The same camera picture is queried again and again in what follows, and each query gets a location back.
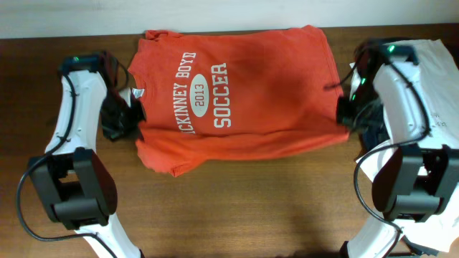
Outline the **navy blue garment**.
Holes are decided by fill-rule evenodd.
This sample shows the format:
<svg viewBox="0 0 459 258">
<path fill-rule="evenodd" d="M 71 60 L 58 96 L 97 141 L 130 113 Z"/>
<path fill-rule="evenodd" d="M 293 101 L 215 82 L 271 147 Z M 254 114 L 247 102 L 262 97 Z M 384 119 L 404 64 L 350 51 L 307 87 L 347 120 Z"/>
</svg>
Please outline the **navy blue garment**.
<svg viewBox="0 0 459 258">
<path fill-rule="evenodd" d="M 372 210 L 364 201 L 359 189 L 358 178 L 354 179 L 356 196 L 373 219 L 383 225 L 394 229 L 394 241 L 389 247 L 382 247 L 378 257 L 388 257 L 400 240 L 402 228 L 394 223 L 397 218 L 405 218 L 406 208 L 413 212 L 410 216 L 417 222 L 425 221 L 433 214 L 430 204 L 436 199 L 431 197 L 424 189 L 416 190 L 417 177 L 414 163 L 419 161 L 422 152 L 418 142 L 430 134 L 429 118 L 426 107 L 419 95 L 413 81 L 396 66 L 391 58 L 393 56 L 405 57 L 408 64 L 417 67 L 419 60 L 415 49 L 408 45 L 397 45 L 398 38 L 370 39 L 362 44 L 356 51 L 356 64 L 361 82 L 356 94 L 362 97 L 377 95 L 382 100 L 382 117 L 384 127 L 369 129 L 363 133 L 364 145 L 370 150 L 358 161 L 361 166 L 371 155 L 381 151 L 393 149 L 396 156 L 390 161 L 390 167 L 374 180 L 372 189 L 375 210 Z M 419 113 L 421 123 L 419 132 L 413 136 L 406 136 L 401 141 L 378 147 L 379 140 L 386 140 L 392 132 L 384 118 L 388 116 L 389 109 L 399 103 L 396 109 L 398 115 L 413 109 Z"/>
</svg>

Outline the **red soccer t-shirt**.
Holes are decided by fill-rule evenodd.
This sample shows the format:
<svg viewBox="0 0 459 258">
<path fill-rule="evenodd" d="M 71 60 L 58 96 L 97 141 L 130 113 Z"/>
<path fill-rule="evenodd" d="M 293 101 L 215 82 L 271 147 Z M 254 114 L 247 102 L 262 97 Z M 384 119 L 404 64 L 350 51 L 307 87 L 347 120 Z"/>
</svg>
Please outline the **red soccer t-shirt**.
<svg viewBox="0 0 459 258">
<path fill-rule="evenodd" d="M 150 30 L 128 70 L 146 116 L 138 156 L 159 173 L 283 158 L 349 136 L 336 123 L 332 51 L 311 25 L 220 36 Z"/>
</svg>

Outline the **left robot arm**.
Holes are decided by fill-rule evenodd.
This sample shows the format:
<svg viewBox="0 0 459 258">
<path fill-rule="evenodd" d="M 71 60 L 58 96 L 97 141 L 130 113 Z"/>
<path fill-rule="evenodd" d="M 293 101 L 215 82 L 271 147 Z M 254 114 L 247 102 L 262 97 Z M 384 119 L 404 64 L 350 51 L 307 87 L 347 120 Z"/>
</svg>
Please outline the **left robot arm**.
<svg viewBox="0 0 459 258">
<path fill-rule="evenodd" d="M 115 181 L 96 153 L 99 130 L 116 141 L 134 131 L 145 115 L 128 86 L 118 86 L 127 69 L 109 52 L 70 56 L 60 66 L 62 102 L 43 156 L 30 158 L 16 190 L 15 207 L 28 235 L 42 242 L 83 238 L 99 257 L 142 257 L 116 214 Z M 24 220 L 21 193 L 32 181 L 53 222 L 70 234 L 40 236 Z"/>
</svg>

